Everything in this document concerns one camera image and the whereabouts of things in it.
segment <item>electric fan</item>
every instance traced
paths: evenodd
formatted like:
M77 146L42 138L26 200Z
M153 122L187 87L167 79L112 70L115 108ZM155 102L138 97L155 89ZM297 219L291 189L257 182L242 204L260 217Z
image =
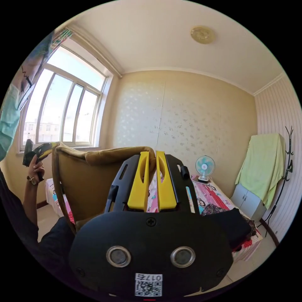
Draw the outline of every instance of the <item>electric fan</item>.
M201 156L196 161L195 167L197 172L201 175L198 177L198 180L200 182L208 183L209 182L208 176L211 175L215 169L214 160L207 155Z

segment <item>window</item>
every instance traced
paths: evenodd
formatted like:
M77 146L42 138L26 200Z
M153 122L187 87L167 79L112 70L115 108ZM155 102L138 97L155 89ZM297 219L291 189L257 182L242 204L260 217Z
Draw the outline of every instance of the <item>window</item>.
M93 146L105 80L101 72L60 46L45 64L24 108L21 148L29 135L34 144L63 141L71 147Z

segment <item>brown chair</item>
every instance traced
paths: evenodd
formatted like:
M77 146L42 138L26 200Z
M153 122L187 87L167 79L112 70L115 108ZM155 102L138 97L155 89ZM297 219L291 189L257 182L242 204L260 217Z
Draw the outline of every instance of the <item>brown chair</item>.
M52 174L59 205L72 231L105 210L110 186L124 160L149 151L149 182L156 170L156 157L150 147L128 147L82 152L63 143L53 148ZM62 188L70 205L75 225L69 220Z

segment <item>sticker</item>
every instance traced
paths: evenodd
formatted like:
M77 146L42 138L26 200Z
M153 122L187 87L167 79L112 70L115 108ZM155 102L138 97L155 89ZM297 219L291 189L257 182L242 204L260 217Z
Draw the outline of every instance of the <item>sticker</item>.
M186 189L187 189L187 195L188 195L188 198L189 198L189 204L190 204L191 212L195 213L195 209L194 209L194 205L193 205L190 189L189 189L189 187L186 187Z
M135 274L135 296L161 297L163 275Z

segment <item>wallpaper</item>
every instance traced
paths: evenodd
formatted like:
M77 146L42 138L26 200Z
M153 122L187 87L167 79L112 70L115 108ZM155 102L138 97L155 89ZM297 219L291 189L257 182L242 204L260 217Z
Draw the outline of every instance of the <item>wallpaper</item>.
M270 219L270 228L276 234L279 242L288 231L297 213L302 195L302 109L295 90L287 76L283 76L274 84L261 91L255 97L258 134L280 133L286 143L286 151L289 148L288 133L285 126L292 133L293 172L288 174L289 181L285 183L276 210ZM279 182L271 208L266 211L263 219L266 219L277 201L282 187Z
M150 146L197 174L197 158L215 161L214 181L227 196L257 134L254 97L226 82L179 71L126 74L110 114L107 148Z

